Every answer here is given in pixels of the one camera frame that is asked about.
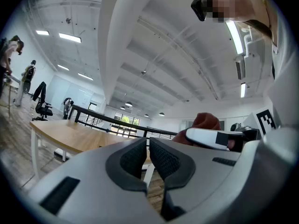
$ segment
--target red fabric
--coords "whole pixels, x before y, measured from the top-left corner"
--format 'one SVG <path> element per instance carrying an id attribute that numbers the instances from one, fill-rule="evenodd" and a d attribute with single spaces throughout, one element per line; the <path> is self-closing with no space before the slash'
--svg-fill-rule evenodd
<path id="1" fill-rule="evenodd" d="M 210 113 L 198 113 L 196 119 L 192 125 L 193 128 L 201 128 L 201 129 L 213 129 L 220 130 L 220 122 L 219 120 Z M 172 141 L 177 143 L 193 145 L 190 141 L 185 138 L 186 129 L 179 132 Z"/>

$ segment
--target white ceiling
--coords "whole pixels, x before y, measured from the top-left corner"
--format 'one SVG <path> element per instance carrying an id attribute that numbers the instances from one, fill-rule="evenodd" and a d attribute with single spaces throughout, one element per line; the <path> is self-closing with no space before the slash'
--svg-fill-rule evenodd
<path id="1" fill-rule="evenodd" d="M 272 61 L 265 58 L 250 76 L 238 80 L 237 53 L 226 24 L 209 18 L 200 22 L 192 1 L 28 0 L 26 10 L 30 29 L 50 33 L 35 37 L 51 62 L 68 67 L 72 76 L 92 77 L 115 108 L 131 101 L 151 115 L 192 98 L 238 99 L 242 82 L 249 84 L 246 96 L 260 96 Z M 134 9 L 116 16 L 126 6 Z M 116 30 L 120 35 L 113 37 L 117 25 L 123 33 Z M 59 32 L 79 36 L 82 43 L 60 39 Z M 115 53 L 111 45 L 117 47 Z"/>

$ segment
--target table leg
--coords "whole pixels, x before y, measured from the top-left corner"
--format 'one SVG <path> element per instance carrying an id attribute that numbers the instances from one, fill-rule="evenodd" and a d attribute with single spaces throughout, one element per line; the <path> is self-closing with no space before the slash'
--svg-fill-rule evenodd
<path id="1" fill-rule="evenodd" d="M 66 157 L 66 151 L 62 151 L 62 161 L 65 162 L 65 157 Z"/>
<path id="2" fill-rule="evenodd" d="M 154 169 L 155 169 L 154 164 L 150 164 L 150 165 L 148 166 L 148 169 L 146 170 L 146 173 L 145 173 L 145 176 L 144 176 L 144 180 L 143 180 L 143 181 L 146 183 L 146 187 L 147 187 L 147 188 L 149 188 L 150 180 L 151 180 L 151 177 L 153 176 Z"/>
<path id="3" fill-rule="evenodd" d="M 31 130 L 31 156 L 34 173 L 39 180 L 41 178 L 40 164 L 38 162 L 38 138 L 34 129 Z"/>
<path id="4" fill-rule="evenodd" d="M 9 93 L 8 93 L 8 115 L 10 117 L 10 91 L 11 91 L 11 86 L 9 86 Z"/>

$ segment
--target wooden floor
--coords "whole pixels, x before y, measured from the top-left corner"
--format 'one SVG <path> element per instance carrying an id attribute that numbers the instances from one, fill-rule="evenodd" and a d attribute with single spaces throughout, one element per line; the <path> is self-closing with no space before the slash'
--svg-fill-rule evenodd
<path id="1" fill-rule="evenodd" d="M 16 93 L 11 92 L 11 104 L 16 97 Z M 2 100 L 8 101 L 8 89 L 5 88 L 1 97 Z M 24 192 L 28 192 L 35 184 L 31 161 L 31 128 L 29 122 L 38 114 L 31 109 L 30 95 L 24 95 L 21 107 L 15 105 L 8 109 L 0 106 L 0 160 L 12 180 L 12 185 L 16 185 Z M 47 117 L 48 120 L 61 120 L 62 115 L 58 114 L 55 109 L 53 116 Z M 61 159 L 54 157 L 56 149 L 50 143 L 44 142 L 47 147 L 39 149 L 39 160 L 42 166 L 42 174 L 46 175 L 52 170 L 59 167 L 63 162 Z M 148 200 L 152 206 L 160 211 L 162 206 L 164 191 L 164 182 L 155 171 L 149 185 Z"/>

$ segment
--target black office chair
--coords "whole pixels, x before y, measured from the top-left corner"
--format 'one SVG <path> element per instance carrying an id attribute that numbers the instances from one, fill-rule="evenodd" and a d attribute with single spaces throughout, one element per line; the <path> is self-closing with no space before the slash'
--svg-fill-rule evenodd
<path id="1" fill-rule="evenodd" d="M 52 108 L 51 104 L 45 102 L 46 98 L 46 83 L 42 82 L 39 87 L 36 89 L 33 95 L 33 100 L 36 101 L 38 98 L 38 103 L 36 105 L 36 113 L 40 114 L 41 117 L 36 117 L 33 118 L 32 121 L 34 120 L 39 120 L 39 121 L 48 121 L 46 118 L 47 116 L 53 116 L 52 110 L 49 110 Z"/>

